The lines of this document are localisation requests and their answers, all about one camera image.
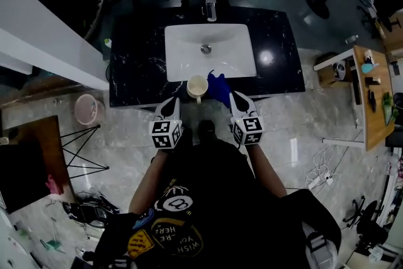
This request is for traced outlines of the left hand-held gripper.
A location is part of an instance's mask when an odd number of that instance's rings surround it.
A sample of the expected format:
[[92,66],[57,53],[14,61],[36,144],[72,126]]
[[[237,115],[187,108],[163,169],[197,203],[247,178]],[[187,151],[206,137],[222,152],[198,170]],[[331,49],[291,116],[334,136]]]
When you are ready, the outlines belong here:
[[159,150],[174,149],[183,134],[180,100],[175,96],[163,101],[149,123],[149,135]]

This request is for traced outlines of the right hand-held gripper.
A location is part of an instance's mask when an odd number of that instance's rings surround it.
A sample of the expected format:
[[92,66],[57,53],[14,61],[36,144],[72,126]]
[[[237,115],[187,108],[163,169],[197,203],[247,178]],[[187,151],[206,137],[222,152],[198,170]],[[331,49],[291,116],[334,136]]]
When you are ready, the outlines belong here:
[[234,140],[242,146],[259,144],[264,133],[264,123],[253,100],[238,91],[230,93],[229,99]]

